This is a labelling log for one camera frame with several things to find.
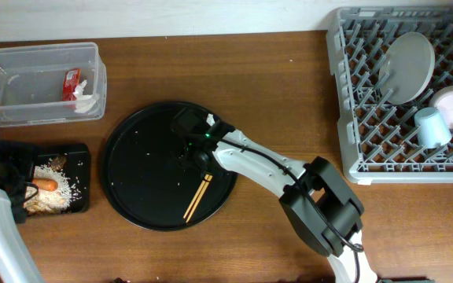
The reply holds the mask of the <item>orange carrot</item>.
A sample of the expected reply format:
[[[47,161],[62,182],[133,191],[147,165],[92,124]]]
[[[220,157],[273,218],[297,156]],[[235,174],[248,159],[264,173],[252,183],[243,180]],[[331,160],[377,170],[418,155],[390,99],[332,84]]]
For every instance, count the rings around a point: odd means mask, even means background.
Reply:
[[[58,189],[58,183],[49,178],[35,178],[32,183],[37,185],[38,189],[53,192]]]

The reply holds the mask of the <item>brown food scrap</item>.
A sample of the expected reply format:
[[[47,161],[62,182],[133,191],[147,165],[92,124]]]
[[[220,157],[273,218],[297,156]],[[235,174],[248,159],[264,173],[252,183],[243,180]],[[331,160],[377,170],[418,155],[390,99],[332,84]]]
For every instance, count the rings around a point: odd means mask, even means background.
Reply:
[[[56,156],[54,159],[50,161],[50,169],[52,171],[61,171],[66,163],[67,163],[66,156]]]

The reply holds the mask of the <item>pile of rice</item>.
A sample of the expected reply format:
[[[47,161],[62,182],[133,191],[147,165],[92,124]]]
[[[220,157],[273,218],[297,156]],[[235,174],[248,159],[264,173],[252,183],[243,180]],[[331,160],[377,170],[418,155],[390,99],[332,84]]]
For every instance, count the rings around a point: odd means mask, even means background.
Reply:
[[[77,185],[78,178],[70,182],[70,178],[61,171],[52,171],[50,165],[35,167],[33,180],[35,178],[49,178],[58,183],[58,189],[48,192],[34,187],[28,187],[25,194],[30,200],[24,203],[24,208],[30,214],[59,214],[72,208],[73,202],[83,197]]]

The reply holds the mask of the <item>white tissue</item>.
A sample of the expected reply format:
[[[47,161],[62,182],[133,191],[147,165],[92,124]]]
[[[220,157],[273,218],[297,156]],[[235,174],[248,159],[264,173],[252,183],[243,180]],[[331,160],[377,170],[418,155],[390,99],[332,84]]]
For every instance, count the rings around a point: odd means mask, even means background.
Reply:
[[[97,94],[84,94],[83,91],[87,86],[87,81],[83,80],[75,87],[73,97],[75,98],[75,112],[85,113],[88,112],[98,100]]]

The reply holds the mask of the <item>red snack wrapper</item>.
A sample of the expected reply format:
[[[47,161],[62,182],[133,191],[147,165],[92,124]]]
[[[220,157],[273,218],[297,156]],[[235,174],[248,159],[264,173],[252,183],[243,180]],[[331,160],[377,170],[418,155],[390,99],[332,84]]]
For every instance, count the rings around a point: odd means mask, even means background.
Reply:
[[[81,75],[80,68],[74,68],[66,72],[62,84],[62,101],[75,101],[76,97],[74,92],[79,85]]]

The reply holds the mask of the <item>white plate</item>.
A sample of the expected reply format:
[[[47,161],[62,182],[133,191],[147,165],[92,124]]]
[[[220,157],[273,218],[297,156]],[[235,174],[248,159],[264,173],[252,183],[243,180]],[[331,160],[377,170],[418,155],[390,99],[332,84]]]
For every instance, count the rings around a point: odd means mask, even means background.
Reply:
[[[421,33],[408,32],[388,48],[379,70],[380,87],[387,102],[405,104],[418,97],[429,85],[436,59],[433,45]]]

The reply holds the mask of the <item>light blue cup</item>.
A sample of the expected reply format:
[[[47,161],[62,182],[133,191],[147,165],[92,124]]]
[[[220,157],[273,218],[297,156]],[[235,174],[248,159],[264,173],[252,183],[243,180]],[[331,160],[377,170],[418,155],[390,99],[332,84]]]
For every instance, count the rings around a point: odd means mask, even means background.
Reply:
[[[418,110],[414,114],[414,123],[418,127],[418,144],[427,149],[438,148],[451,140],[451,132],[437,108]]]

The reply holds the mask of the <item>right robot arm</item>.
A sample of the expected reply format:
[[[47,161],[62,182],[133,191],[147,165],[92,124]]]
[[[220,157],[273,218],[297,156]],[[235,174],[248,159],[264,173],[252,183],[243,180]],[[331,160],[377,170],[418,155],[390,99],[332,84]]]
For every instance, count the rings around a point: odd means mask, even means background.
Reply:
[[[211,113],[184,108],[171,122],[184,143],[180,161],[200,168],[203,184],[185,213],[190,219],[213,174],[230,171],[273,193],[297,236],[327,258],[337,282],[376,282],[362,245],[364,206],[326,159],[280,155]]]

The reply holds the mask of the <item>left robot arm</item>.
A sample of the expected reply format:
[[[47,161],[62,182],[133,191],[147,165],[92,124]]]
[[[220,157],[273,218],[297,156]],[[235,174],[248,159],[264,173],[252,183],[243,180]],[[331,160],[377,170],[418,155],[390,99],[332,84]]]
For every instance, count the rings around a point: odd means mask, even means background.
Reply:
[[[0,141],[0,282],[43,282],[17,225],[28,211],[24,203],[37,196],[33,184],[35,145]]]

